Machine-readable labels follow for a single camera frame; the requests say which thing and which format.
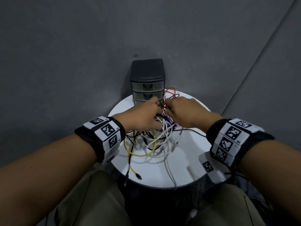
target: hand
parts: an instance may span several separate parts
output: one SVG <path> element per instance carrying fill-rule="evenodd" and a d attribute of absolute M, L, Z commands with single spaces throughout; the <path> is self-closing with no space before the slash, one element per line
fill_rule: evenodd
<path fill-rule="evenodd" d="M 131 130 L 139 132 L 153 129 L 160 130 L 162 125 L 155 118 L 156 114 L 162 114 L 162 110 L 158 105 L 158 98 L 152 97 L 149 101 L 136 105 L 123 113 L 115 114 L 112 117 L 123 125 L 127 133 Z"/>
<path fill-rule="evenodd" d="M 178 125 L 185 128 L 199 128 L 203 132 L 223 117 L 205 109 L 195 99 L 179 97 L 165 100 L 165 113 Z"/>

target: pants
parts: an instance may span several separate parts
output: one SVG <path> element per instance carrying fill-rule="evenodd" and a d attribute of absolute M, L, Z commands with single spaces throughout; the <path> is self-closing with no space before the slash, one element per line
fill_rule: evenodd
<path fill-rule="evenodd" d="M 60 226 L 132 225 L 124 197 L 108 174 L 91 171 L 58 205 Z M 206 192 L 189 226 L 264 226 L 245 193 L 234 185 L 221 184 Z"/>

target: white tabletop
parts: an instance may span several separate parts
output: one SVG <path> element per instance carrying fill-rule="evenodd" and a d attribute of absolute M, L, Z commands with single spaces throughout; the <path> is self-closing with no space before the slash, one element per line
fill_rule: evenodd
<path fill-rule="evenodd" d="M 193 98 L 192 96 L 179 92 L 180 96 L 186 98 Z M 198 101 L 202 106 L 209 110 L 202 102 Z M 124 112 L 125 110 L 134 106 L 133 96 L 130 95 L 127 98 L 119 102 L 110 112 L 109 116 L 116 113 Z M 194 129 L 197 132 L 205 135 L 201 130 Z M 178 132 L 172 133 L 172 138 L 179 135 Z M 145 154 L 142 147 L 145 145 L 142 143 L 142 138 L 137 137 L 137 144 L 135 145 L 133 152 L 135 154 Z M 130 141 L 126 138 L 126 145 L 130 146 Z M 202 176 L 205 175 L 205 170 L 198 160 L 200 154 L 210 150 L 211 144 L 205 137 L 198 135 L 191 131 L 183 131 L 179 144 L 175 145 L 173 152 L 168 155 L 168 163 L 170 170 L 175 178 L 178 187 L 186 186 Z M 123 174 L 126 175 L 128 169 L 127 156 L 128 153 L 123 146 L 123 142 L 119 147 L 119 154 L 116 156 L 112 163 Z M 165 165 L 164 157 L 150 158 L 150 157 L 131 157 L 131 167 L 141 175 L 142 180 L 137 179 L 132 171 L 129 173 L 129 179 L 140 185 L 147 186 L 156 189 L 172 189 L 174 184 L 170 179 Z"/>

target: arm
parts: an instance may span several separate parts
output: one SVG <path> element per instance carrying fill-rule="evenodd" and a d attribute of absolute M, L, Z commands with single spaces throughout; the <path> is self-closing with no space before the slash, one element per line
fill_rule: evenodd
<path fill-rule="evenodd" d="M 160 129 L 157 98 L 113 117 L 126 129 Z M 35 225 L 96 163 L 93 148 L 76 135 L 47 145 L 0 169 L 0 225 Z"/>
<path fill-rule="evenodd" d="M 183 127 L 206 133 L 222 119 L 194 99 L 180 97 L 165 103 L 166 113 Z M 244 155 L 239 168 L 264 196 L 301 222 L 301 153 L 274 140 L 262 141 Z"/>

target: gray wall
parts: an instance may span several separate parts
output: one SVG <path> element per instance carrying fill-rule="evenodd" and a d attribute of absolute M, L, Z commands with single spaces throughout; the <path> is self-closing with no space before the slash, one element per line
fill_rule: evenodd
<path fill-rule="evenodd" d="M 0 166 L 107 115 L 135 56 L 221 113 L 292 1 L 3 0 Z"/>
<path fill-rule="evenodd" d="M 301 151 L 301 0 L 275 31 L 223 112 L 263 127 Z"/>

